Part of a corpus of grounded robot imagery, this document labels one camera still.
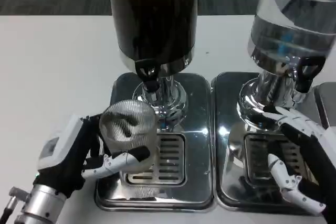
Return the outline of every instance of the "robotic finger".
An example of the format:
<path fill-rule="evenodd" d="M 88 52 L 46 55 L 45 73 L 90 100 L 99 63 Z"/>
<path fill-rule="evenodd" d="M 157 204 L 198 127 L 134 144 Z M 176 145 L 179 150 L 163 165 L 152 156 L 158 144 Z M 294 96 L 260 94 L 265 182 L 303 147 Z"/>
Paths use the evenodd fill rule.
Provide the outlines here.
<path fill-rule="evenodd" d="M 103 158 L 98 157 L 96 158 L 98 162 L 91 160 L 83 167 L 82 177 L 84 179 L 108 177 L 123 170 L 125 167 L 139 164 L 149 158 L 150 154 L 146 146 L 139 146 L 128 152 L 114 153 L 112 156 L 104 155 Z"/>
<path fill-rule="evenodd" d="M 284 200 L 303 208 L 312 215 L 318 215 L 325 210 L 325 204 L 306 196 L 299 190 L 302 176 L 290 176 L 284 162 L 274 154 L 268 154 L 268 166 Z"/>

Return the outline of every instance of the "dark liquid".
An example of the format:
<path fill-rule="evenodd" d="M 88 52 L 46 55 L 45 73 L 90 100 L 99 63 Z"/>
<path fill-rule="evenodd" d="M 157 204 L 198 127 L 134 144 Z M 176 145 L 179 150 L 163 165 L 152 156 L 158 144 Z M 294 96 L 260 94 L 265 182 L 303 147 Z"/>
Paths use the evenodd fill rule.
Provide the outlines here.
<path fill-rule="evenodd" d="M 121 51 L 133 60 L 165 64 L 195 43 L 197 0 L 111 0 Z"/>

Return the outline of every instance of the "table surface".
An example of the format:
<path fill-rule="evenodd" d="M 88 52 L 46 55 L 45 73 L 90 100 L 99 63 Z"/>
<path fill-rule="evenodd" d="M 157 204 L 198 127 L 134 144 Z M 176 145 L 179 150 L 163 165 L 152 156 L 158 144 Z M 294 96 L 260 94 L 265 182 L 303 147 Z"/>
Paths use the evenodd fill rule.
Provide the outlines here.
<path fill-rule="evenodd" d="M 185 72 L 211 81 L 225 71 L 260 71 L 247 53 L 253 16 L 202 16 L 195 57 Z M 333 50 L 314 83 L 335 81 Z M 84 116 L 109 105 L 114 80 L 126 67 L 118 56 L 109 16 L 0 17 L 0 206 L 12 186 L 30 190 L 36 161 L 49 135 L 70 114 Z M 86 183 L 66 202 L 58 223 L 230 223 L 313 224 L 322 218 L 251 214 L 217 206 L 206 214 L 104 212 Z M 19 207 L 8 223 L 13 223 Z"/>

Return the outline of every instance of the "white robotic hand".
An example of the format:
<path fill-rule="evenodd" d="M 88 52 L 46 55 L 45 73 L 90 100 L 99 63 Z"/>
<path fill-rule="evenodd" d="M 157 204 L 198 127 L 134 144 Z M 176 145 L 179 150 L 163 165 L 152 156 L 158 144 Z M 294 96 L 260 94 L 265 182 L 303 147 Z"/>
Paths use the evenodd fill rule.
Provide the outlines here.
<path fill-rule="evenodd" d="M 62 132 L 47 141 L 39 157 L 39 174 L 32 191 L 12 188 L 0 224 L 6 223 L 18 201 L 25 205 L 14 223 L 56 223 L 66 199 L 80 190 L 87 178 L 107 177 L 150 157 L 146 146 L 110 153 L 104 145 L 105 154 L 99 155 L 99 119 L 100 115 L 85 119 L 73 116 Z"/>
<path fill-rule="evenodd" d="M 318 202 L 299 190 L 302 183 L 311 183 L 295 174 L 274 153 L 268 155 L 270 172 L 283 198 L 307 212 L 322 213 L 328 223 L 336 223 L 336 128 L 324 129 L 295 109 L 264 107 L 264 119 L 279 126 L 281 132 L 300 147 L 300 153 L 319 183 L 323 201 Z"/>
<path fill-rule="evenodd" d="M 268 166 L 284 200 L 303 208 L 312 215 L 318 215 L 324 211 L 325 204 L 300 192 L 298 187 L 302 181 L 302 176 L 290 176 L 286 165 L 276 155 L 268 154 Z"/>

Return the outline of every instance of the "stainless steel base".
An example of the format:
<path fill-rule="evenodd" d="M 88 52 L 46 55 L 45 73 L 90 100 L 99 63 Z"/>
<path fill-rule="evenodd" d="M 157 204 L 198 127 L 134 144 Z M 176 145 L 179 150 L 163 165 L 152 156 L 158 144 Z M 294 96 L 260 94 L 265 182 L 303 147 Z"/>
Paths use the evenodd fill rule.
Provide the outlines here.
<path fill-rule="evenodd" d="M 115 174 L 97 182 L 96 204 L 115 211 L 207 211 L 213 205 L 210 87 L 196 74 L 174 76 L 188 95 L 180 124 L 158 130 L 158 154 L 142 174 Z M 140 79 L 133 73 L 114 83 L 111 104 L 131 99 Z"/>
<path fill-rule="evenodd" d="M 251 152 L 247 146 L 250 144 L 249 138 L 283 141 L 283 136 L 279 134 L 256 130 L 242 123 L 239 116 L 237 102 L 240 90 L 247 81 L 256 77 L 257 73 L 228 72 L 220 74 L 212 82 L 215 197 L 221 206 L 229 210 L 305 214 L 303 210 L 285 202 L 274 184 L 266 183 L 263 186 L 262 183 L 255 183 L 260 182 L 260 178 L 264 181 L 269 179 L 267 172 L 259 174 L 259 177 L 250 176 L 253 171 L 247 162 L 250 165 L 253 163 L 246 158 L 246 153 Z"/>

